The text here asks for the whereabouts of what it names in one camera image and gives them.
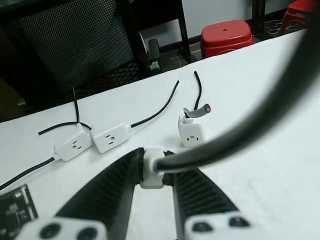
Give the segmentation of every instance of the black mesh chair back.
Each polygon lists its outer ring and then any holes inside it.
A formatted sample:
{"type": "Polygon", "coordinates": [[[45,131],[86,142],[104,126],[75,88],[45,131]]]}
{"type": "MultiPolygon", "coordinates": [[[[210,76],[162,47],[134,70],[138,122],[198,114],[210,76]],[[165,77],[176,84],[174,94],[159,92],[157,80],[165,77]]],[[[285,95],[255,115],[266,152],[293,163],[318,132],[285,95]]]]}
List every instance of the black mesh chair back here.
{"type": "Polygon", "coordinates": [[[133,60],[147,77],[149,61],[128,0],[0,3],[0,78],[32,105],[90,86],[133,60]]]}

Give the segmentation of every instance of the metal table leg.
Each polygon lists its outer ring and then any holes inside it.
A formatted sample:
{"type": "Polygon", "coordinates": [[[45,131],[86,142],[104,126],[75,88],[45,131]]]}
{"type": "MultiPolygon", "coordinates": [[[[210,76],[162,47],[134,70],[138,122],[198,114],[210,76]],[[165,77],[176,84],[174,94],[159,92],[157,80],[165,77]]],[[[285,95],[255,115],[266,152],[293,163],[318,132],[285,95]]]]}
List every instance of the metal table leg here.
{"type": "Polygon", "coordinates": [[[182,0],[175,0],[176,13],[179,21],[181,39],[182,39],[182,53],[186,61],[191,64],[197,61],[195,56],[190,52],[189,38],[187,33],[186,19],[182,0]]]}
{"type": "Polygon", "coordinates": [[[265,11],[266,0],[252,1],[252,29],[253,35],[261,40],[271,39],[272,37],[265,32],[265,11]]]}

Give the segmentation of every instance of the white wall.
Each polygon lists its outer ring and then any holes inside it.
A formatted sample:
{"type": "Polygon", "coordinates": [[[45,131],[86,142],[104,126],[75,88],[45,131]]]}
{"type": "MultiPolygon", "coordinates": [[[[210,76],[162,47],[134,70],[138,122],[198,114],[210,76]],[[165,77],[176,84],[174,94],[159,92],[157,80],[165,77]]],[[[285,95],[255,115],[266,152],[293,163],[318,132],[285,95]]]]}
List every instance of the white wall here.
{"type": "MultiPolygon", "coordinates": [[[[265,13],[288,7],[293,0],[267,0],[265,13]]],[[[252,17],[252,0],[182,0],[188,37],[201,34],[210,24],[252,17]]],[[[160,46],[181,41],[178,20],[155,26],[141,32],[144,41],[157,38],[160,46]]]]}

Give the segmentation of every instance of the office chair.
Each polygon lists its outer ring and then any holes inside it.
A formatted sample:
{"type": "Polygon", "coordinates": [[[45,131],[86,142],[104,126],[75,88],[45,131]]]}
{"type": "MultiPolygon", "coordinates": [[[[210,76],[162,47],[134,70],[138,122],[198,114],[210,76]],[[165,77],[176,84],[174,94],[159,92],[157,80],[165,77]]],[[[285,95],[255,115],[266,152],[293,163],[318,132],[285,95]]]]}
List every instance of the office chair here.
{"type": "Polygon", "coordinates": [[[151,75],[128,0],[0,3],[0,78],[46,109],[151,75]]]}

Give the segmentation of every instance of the chair leg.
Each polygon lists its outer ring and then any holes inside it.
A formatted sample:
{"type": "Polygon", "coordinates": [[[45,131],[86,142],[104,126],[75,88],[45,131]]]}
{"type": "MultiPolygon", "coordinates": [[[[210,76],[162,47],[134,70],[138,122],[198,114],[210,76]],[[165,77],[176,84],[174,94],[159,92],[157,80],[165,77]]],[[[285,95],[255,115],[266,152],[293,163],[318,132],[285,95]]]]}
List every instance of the chair leg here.
{"type": "Polygon", "coordinates": [[[286,12],[281,24],[280,36],[282,36],[285,33],[286,27],[288,26],[290,19],[291,16],[288,14],[288,12],[286,12]]]}
{"type": "Polygon", "coordinates": [[[291,14],[291,13],[286,12],[283,17],[283,20],[282,20],[282,25],[281,25],[281,29],[280,29],[280,36],[282,36],[285,33],[286,27],[291,22],[299,22],[302,24],[306,24],[305,18],[303,16],[299,16],[299,15],[295,15],[295,14],[291,14]]]}

